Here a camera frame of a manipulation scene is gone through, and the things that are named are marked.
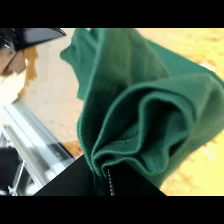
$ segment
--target green fabric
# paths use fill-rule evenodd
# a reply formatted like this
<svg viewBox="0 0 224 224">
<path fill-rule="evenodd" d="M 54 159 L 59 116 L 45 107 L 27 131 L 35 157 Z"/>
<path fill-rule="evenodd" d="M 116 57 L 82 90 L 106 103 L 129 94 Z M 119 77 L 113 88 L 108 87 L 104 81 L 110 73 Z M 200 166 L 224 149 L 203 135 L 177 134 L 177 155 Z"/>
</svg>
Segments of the green fabric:
<svg viewBox="0 0 224 224">
<path fill-rule="evenodd" d="M 224 128 L 224 83 L 135 29 L 77 28 L 61 58 L 78 78 L 78 138 L 102 180 L 125 161 L 159 187 Z"/>
</svg>

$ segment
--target zipper teeth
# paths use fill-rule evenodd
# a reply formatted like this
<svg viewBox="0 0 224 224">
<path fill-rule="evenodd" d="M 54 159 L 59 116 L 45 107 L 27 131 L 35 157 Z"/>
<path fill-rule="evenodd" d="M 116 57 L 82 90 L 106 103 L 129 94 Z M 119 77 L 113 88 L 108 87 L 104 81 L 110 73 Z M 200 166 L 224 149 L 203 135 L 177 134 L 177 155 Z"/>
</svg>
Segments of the zipper teeth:
<svg viewBox="0 0 224 224">
<path fill-rule="evenodd" d="M 109 187 L 110 187 L 110 196 L 115 196 L 115 192 L 114 192 L 114 187 L 113 187 L 113 183 L 112 183 L 112 179 L 110 176 L 110 170 L 107 170 L 108 173 L 108 179 L 109 179 Z"/>
</svg>

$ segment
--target green garment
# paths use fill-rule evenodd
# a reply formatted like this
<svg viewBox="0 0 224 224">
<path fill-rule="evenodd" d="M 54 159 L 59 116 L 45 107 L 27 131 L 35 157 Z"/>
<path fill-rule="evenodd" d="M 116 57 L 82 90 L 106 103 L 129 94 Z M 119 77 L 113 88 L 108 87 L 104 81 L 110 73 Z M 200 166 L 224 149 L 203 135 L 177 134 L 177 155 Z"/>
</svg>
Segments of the green garment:
<svg viewBox="0 0 224 224">
<path fill-rule="evenodd" d="M 224 83 L 135 29 L 77 28 L 61 58 L 78 78 L 78 138 L 102 180 L 124 161 L 160 187 L 224 128 Z"/>
</svg>

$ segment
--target hand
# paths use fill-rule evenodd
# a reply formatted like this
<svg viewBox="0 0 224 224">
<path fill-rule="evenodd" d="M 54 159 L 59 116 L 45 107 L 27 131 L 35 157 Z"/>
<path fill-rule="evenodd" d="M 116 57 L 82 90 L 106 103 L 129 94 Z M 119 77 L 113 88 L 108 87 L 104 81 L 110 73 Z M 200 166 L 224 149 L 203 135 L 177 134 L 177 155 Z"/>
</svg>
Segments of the hand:
<svg viewBox="0 0 224 224">
<path fill-rule="evenodd" d="M 8 48 L 0 49 L 0 76 L 8 76 L 13 72 L 19 74 L 25 68 L 23 51 L 14 53 Z"/>
</svg>

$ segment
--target yellow surface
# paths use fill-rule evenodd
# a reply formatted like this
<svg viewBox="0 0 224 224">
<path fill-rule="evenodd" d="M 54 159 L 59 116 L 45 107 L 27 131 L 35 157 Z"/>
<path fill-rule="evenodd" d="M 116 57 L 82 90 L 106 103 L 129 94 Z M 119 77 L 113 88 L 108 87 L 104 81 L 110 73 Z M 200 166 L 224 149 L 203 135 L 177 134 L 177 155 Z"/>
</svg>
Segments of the yellow surface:
<svg viewBox="0 0 224 224">
<path fill-rule="evenodd" d="M 214 70 L 224 80 L 223 28 L 137 30 L 144 37 Z M 166 195 L 224 195 L 224 131 L 184 161 L 161 190 Z"/>
</svg>

